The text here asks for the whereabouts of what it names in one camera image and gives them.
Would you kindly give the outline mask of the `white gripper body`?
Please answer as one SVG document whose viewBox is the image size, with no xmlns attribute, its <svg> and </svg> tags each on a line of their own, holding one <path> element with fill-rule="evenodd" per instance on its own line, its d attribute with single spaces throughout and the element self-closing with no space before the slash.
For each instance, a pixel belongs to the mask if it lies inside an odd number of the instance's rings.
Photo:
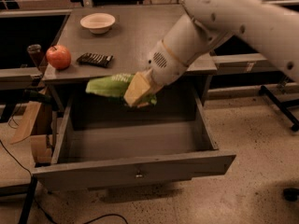
<svg viewBox="0 0 299 224">
<path fill-rule="evenodd" d="M 146 67 L 151 71 L 152 80 L 160 86 L 175 82 L 188 68 L 171 53 L 163 41 L 158 41 L 149 53 Z"/>
</svg>

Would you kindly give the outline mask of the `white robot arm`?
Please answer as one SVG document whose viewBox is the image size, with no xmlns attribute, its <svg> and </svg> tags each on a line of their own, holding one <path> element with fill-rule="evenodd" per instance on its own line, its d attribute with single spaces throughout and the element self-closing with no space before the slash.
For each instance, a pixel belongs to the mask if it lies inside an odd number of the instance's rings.
<svg viewBox="0 0 299 224">
<path fill-rule="evenodd" d="M 178 80 L 201 55 L 235 35 L 299 81 L 299 13 L 263 0 L 185 0 L 185 13 L 149 53 L 124 100 L 137 106 Z"/>
</svg>

